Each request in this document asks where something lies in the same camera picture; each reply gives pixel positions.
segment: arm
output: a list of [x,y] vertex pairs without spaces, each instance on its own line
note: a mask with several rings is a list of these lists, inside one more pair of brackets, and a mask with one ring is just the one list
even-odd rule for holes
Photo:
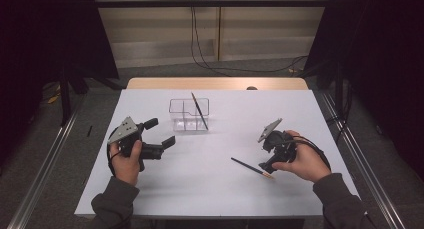
[[[287,133],[299,136],[294,131]],[[365,216],[362,201],[349,192],[342,175],[331,173],[309,146],[297,144],[297,156],[292,163],[276,162],[272,166],[314,183],[313,191],[324,207],[325,228],[374,228]]]
[[102,194],[98,194],[91,201],[96,217],[91,221],[89,228],[126,228],[133,214],[132,203],[139,193],[137,184],[141,154],[141,141],[136,141],[130,157],[120,154],[116,143],[111,145],[111,155],[115,155],[112,164],[115,177],[111,177],[109,184]]

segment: white tabletop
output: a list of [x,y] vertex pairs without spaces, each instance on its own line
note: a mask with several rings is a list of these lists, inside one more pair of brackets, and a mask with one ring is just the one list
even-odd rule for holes
[[[209,131],[174,132],[168,108],[171,99],[210,101]],[[160,144],[172,135],[176,144],[161,160],[145,160],[139,174],[140,193],[134,215],[149,218],[270,218],[322,215],[312,183],[277,171],[269,179],[230,158],[258,169],[272,154],[257,140],[269,123],[283,121],[276,130],[295,130],[325,152],[333,172],[340,172],[358,195],[312,91],[246,90],[123,90],[103,145],[75,214],[93,217],[91,200],[106,188],[111,173],[106,141],[127,116],[136,123],[158,118],[143,140]]]

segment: dark gray sleeve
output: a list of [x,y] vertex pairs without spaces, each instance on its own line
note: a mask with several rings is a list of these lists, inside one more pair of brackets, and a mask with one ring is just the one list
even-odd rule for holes
[[139,189],[121,180],[111,177],[103,194],[91,201],[96,217],[89,228],[121,228],[130,221],[133,213],[133,201]]
[[375,228],[365,216],[362,201],[349,192],[342,174],[322,178],[313,190],[324,206],[325,228]]

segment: black pen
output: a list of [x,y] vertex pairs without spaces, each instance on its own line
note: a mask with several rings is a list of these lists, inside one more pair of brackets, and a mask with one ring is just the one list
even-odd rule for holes
[[191,93],[191,96],[193,97],[194,103],[196,104],[197,110],[199,111],[203,124],[205,124],[206,130],[209,130],[208,125],[206,124],[205,118],[203,117],[202,111],[200,110],[199,104],[197,103],[196,97],[194,97],[193,92]]
[[238,162],[238,163],[242,164],[243,166],[245,166],[245,167],[247,167],[247,168],[249,168],[249,169],[251,169],[251,170],[253,170],[253,171],[255,171],[255,172],[259,173],[259,174],[261,174],[261,175],[264,175],[264,176],[266,176],[266,177],[268,177],[268,178],[274,178],[274,177],[272,177],[270,174],[268,174],[268,173],[266,173],[266,172],[263,172],[263,171],[261,171],[261,170],[258,170],[258,169],[254,168],[254,167],[252,167],[252,166],[249,166],[249,165],[247,165],[246,163],[241,162],[241,161],[239,161],[239,160],[237,160],[237,159],[235,159],[235,158],[233,158],[233,157],[231,157],[231,160],[233,160],[233,161],[235,161],[235,162]]

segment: pen holder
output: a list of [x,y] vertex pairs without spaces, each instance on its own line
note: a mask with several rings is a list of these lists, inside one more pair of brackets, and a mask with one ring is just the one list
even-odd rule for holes
[[[205,123],[209,118],[209,99],[197,98]],[[205,131],[206,126],[193,99],[171,99],[169,114],[174,131]]]

